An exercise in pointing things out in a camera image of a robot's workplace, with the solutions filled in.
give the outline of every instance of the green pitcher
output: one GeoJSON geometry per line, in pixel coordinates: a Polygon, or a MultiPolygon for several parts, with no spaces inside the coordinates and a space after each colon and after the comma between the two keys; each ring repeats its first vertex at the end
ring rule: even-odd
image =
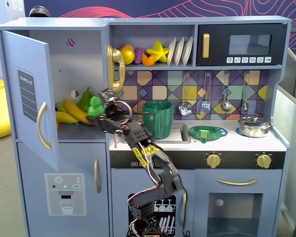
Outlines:
{"type": "Polygon", "coordinates": [[[174,106],[169,101],[152,100],[144,103],[144,123],[155,139],[164,139],[170,135],[173,122],[174,106]]]}

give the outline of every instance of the dispenser cup icon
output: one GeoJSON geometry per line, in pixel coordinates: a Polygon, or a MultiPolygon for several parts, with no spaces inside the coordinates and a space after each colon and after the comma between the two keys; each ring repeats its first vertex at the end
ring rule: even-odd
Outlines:
{"type": "Polygon", "coordinates": [[[60,201],[60,206],[64,215],[72,215],[74,213],[74,201],[60,201]]]}

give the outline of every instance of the green toy plate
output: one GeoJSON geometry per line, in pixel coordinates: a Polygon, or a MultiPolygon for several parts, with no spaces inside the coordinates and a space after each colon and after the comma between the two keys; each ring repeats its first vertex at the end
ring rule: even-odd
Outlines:
{"type": "Polygon", "coordinates": [[[207,140],[212,141],[212,140],[217,140],[221,138],[222,136],[222,131],[215,127],[210,127],[210,126],[196,126],[192,127],[189,130],[189,135],[197,140],[201,140],[202,143],[207,142],[207,140]],[[200,131],[203,133],[204,130],[209,131],[209,138],[206,139],[205,137],[200,137],[200,131]]]}

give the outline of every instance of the oven window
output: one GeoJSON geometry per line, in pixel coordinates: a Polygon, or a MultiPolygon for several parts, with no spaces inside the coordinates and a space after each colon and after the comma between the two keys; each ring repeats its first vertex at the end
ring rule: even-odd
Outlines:
{"type": "Polygon", "coordinates": [[[271,35],[236,35],[230,36],[229,54],[246,55],[270,53],[271,35]]]}
{"type": "Polygon", "coordinates": [[[257,237],[262,194],[210,193],[207,237],[257,237]]]}

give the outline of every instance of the toy star fruit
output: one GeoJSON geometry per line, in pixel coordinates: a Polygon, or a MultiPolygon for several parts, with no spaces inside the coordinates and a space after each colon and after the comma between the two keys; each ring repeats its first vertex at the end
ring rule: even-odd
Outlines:
{"type": "Polygon", "coordinates": [[[168,48],[163,48],[160,41],[154,43],[153,48],[147,49],[147,53],[154,57],[155,62],[160,61],[161,63],[167,62],[166,54],[169,52],[168,48]]]}

